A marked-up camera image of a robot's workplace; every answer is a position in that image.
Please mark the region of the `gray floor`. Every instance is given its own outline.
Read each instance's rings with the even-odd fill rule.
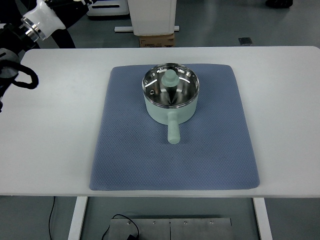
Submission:
[[[316,46],[320,48],[320,1],[293,0],[290,9],[272,9],[264,0],[177,0],[176,47],[239,46],[238,38],[250,37],[254,46]],[[89,20],[84,16],[69,32],[77,48],[137,48],[132,33],[114,33],[114,27],[131,26],[128,16]],[[42,48],[56,48],[52,39]],[[52,197],[0,196],[0,240],[49,239],[48,218]],[[52,216],[52,236],[68,238],[74,197],[58,197]],[[83,240],[100,239],[114,213],[133,216],[243,216],[243,235],[257,239],[248,199],[91,198],[83,226]],[[266,199],[274,240],[320,239],[320,199]]]

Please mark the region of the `pot rim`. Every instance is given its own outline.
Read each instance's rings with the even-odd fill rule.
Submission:
[[[152,72],[153,70],[155,69],[158,69],[160,67],[165,67],[165,66],[174,66],[174,67],[180,67],[182,69],[185,69],[187,70],[188,72],[190,72],[192,75],[194,75],[195,79],[196,79],[196,82],[197,82],[197,89],[196,89],[196,93],[194,94],[194,96],[189,99],[188,101],[182,103],[182,104],[178,104],[178,105],[164,105],[164,104],[161,104],[161,103],[158,103],[158,102],[155,102],[155,101],[152,101],[146,94],[146,92],[144,91],[145,90],[145,86],[144,86],[144,81],[146,79],[146,76],[149,75],[150,72]],[[144,75],[143,79],[142,79],[142,90],[143,90],[143,95],[144,95],[144,98],[147,99],[150,103],[152,103],[153,105],[157,106],[157,107],[160,107],[160,108],[163,108],[163,109],[178,109],[178,108],[182,108],[182,107],[185,107],[187,105],[189,105],[191,102],[193,102],[198,94],[199,94],[199,79],[198,79],[198,76],[195,74],[194,71],[192,71],[190,68],[182,65],[182,64],[179,64],[179,63],[173,63],[173,62],[169,62],[169,63],[162,63],[162,64],[159,64],[159,65],[156,65],[154,67],[152,67],[149,71],[146,72],[146,74]]]

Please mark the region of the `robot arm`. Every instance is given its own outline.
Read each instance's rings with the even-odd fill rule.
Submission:
[[[1,99],[13,84],[34,89],[38,85],[35,72],[20,64],[18,54],[35,47],[38,39],[45,40],[58,29],[67,29],[89,10],[92,0],[37,0],[36,7],[23,15],[21,26],[6,24],[0,29],[0,112]],[[31,83],[16,82],[18,71],[31,77]]]

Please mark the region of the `blue textured mat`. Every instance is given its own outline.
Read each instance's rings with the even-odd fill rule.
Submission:
[[[181,141],[148,114],[142,79],[153,65],[115,67],[105,98],[90,189],[232,190],[259,175],[232,68],[186,64],[199,78],[195,114],[179,125]]]

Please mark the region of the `white table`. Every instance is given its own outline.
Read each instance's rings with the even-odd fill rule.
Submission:
[[[230,65],[260,185],[249,190],[92,191],[91,166],[113,67]],[[311,46],[38,49],[22,64],[39,86],[11,86],[0,114],[0,194],[320,197],[320,50]],[[22,74],[18,81],[28,81]]]

